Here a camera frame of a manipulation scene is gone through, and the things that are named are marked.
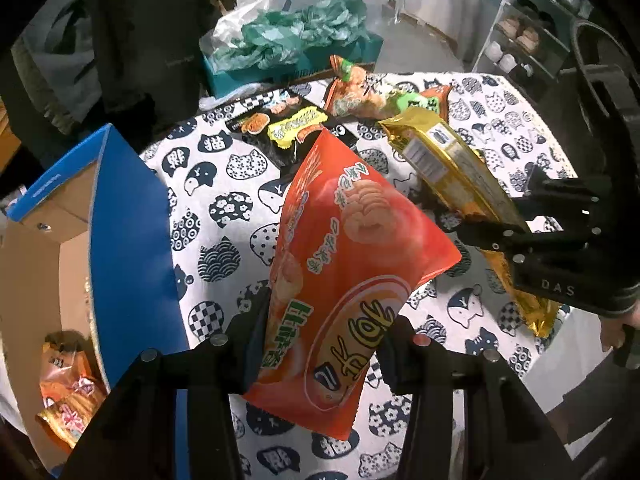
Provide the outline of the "person right hand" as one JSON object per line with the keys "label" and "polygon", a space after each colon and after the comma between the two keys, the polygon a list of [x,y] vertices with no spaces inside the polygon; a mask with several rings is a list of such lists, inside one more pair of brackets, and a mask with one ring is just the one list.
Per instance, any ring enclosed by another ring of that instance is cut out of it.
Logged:
{"label": "person right hand", "polygon": [[618,318],[600,316],[600,341],[603,352],[619,349],[625,339],[624,326],[638,330],[640,327],[640,306],[636,302],[634,308]]}

